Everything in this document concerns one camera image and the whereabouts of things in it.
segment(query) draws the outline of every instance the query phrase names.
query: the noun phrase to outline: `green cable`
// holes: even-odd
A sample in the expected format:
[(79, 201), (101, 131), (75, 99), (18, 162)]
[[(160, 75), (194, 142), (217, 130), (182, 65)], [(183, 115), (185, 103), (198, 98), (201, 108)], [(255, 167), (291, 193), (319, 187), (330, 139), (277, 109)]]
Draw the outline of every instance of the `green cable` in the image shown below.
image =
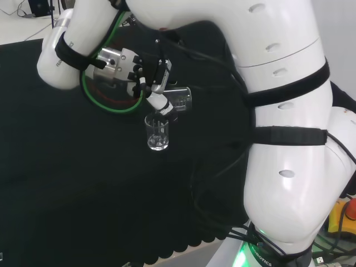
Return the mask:
[[(112, 30), (111, 34), (109, 35), (108, 39), (106, 40), (106, 42), (104, 43), (104, 45), (102, 47), (106, 47), (108, 46), (108, 44), (110, 43), (110, 40), (113, 38), (113, 36), (115, 35), (115, 32), (116, 30), (119, 28), (120, 24), (121, 24), (121, 21), (122, 21), (122, 18), (124, 17), (126, 12), (123, 12), (119, 18), (117, 19), (117, 22), (114, 26), (114, 29)], [(99, 54), (100, 50), (97, 51), (93, 57), (96, 57), (98, 54)], [(98, 107), (108, 111), (108, 112), (111, 112), (111, 113), (116, 113), (116, 114), (127, 114), (127, 113), (130, 113), (130, 112), (133, 112), (141, 103), (142, 103), (142, 100), (144, 99), (144, 92), (142, 91), (141, 92), (141, 95), (140, 95), (140, 98), (139, 100), (137, 101), (137, 103), (128, 108), (128, 109), (125, 109), (125, 110), (115, 110), (113, 108), (109, 108), (109, 107), (106, 107), (104, 106), (103, 104), (99, 103), (90, 93), (89, 93), (89, 90), (88, 90), (88, 87), (87, 87), (87, 83), (86, 83), (86, 76), (85, 76), (85, 71), (82, 72), (82, 84), (83, 84), (83, 89), (84, 89), (84, 92), (85, 94), (88, 96), (88, 98), (90, 99), (90, 101), (92, 101), (95, 105), (97, 105)]]
[(96, 99), (89, 93), (89, 90), (87, 88), (87, 85), (85, 83), (85, 73), (83, 72), (83, 75), (82, 75), (82, 84), (83, 84), (83, 88), (84, 88), (84, 91), (85, 91), (85, 94), (89, 97), (89, 99), (97, 106), (101, 107), (102, 109), (108, 111), (108, 112), (111, 112), (111, 113), (116, 113), (116, 114), (126, 114), (126, 113), (130, 113), (132, 111), (134, 111), (142, 102), (142, 99), (144, 99), (144, 92), (141, 91), (141, 95), (140, 95), (140, 99), (137, 101), (137, 103), (126, 109), (126, 110), (114, 110), (113, 108), (109, 108), (109, 107), (106, 107), (104, 106), (103, 104), (99, 103), (98, 101), (96, 101)]

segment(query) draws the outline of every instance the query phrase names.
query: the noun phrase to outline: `red button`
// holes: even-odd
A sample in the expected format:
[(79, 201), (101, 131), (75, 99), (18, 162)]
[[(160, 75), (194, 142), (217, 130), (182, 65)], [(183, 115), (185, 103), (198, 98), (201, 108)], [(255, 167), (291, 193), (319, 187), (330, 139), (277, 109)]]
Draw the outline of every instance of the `red button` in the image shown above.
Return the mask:
[(350, 204), (346, 208), (346, 216), (350, 220), (356, 220), (356, 199), (350, 200)]

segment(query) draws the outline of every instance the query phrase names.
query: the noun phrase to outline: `green led light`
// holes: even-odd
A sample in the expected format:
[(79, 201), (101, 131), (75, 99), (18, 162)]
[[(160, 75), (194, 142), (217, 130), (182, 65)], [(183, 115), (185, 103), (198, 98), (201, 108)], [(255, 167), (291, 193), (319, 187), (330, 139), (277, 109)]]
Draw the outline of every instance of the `green led light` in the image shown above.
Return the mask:
[(243, 267), (246, 263), (246, 255), (244, 253), (245, 245), (241, 248), (240, 252), (237, 254), (233, 267)]

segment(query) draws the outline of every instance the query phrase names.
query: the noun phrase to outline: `white floor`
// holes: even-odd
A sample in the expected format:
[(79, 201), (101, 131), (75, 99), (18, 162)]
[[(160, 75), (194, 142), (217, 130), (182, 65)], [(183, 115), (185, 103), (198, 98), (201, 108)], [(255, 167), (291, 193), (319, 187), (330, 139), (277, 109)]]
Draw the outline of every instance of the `white floor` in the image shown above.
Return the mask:
[[(0, 0), (0, 9), (7, 13), (12, 13), (17, 9), (21, 2), (22, 0)], [(53, 0), (53, 5), (55, 6), (55, 11), (53, 12), (54, 18), (58, 18), (57, 0)], [(27, 0), (23, 2), (21, 9), (27, 14), (31, 14), (31, 9)], [(0, 11), (0, 45), (22, 42), (41, 29), (44, 29), (29, 40), (42, 39), (50, 33), (52, 29), (51, 24), (50, 16), (41, 18), (21, 18), (17, 16), (16, 12), (9, 16)]]

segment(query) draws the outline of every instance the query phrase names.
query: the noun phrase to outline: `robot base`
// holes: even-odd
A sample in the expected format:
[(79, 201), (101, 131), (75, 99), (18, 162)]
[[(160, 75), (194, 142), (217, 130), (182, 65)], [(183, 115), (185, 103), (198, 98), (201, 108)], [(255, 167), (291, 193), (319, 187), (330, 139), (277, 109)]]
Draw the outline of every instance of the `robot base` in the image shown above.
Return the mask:
[[(233, 267), (273, 267), (274, 264), (269, 262), (268, 259), (263, 258), (259, 255), (257, 250), (254, 250), (252, 246), (248, 243), (243, 243), (241, 250), (236, 256)], [(309, 267), (315, 267), (314, 261), (312, 260)]]

